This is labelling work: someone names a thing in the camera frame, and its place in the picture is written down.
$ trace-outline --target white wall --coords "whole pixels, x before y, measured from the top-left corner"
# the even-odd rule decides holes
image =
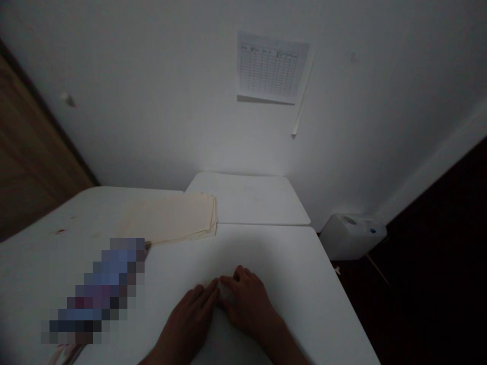
[[[184,190],[200,170],[286,175],[317,230],[337,211],[399,213],[487,92],[482,0],[0,4],[0,37],[102,184]],[[295,140],[297,106],[236,101],[238,29],[317,52]],[[406,184],[416,193],[401,193]]]

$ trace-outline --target paper sheet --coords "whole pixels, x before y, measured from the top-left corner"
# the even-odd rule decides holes
[[[309,44],[237,36],[238,95],[295,104]]]
[[[134,202],[121,220],[118,237],[144,237],[152,244],[214,236],[216,198],[187,193],[166,199]]]

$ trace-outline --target right hand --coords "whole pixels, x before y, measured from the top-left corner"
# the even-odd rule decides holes
[[[234,294],[236,304],[220,300],[233,326],[253,337],[258,343],[286,328],[283,319],[273,308],[264,284],[249,269],[237,266],[233,277],[221,276],[220,282]]]

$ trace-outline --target sheet posted on wall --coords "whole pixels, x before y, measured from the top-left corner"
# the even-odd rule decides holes
[[[295,104],[309,44],[237,36],[238,95]]]

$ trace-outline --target wooden door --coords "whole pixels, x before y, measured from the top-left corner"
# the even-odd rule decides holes
[[[93,181],[0,57],[0,242]]]

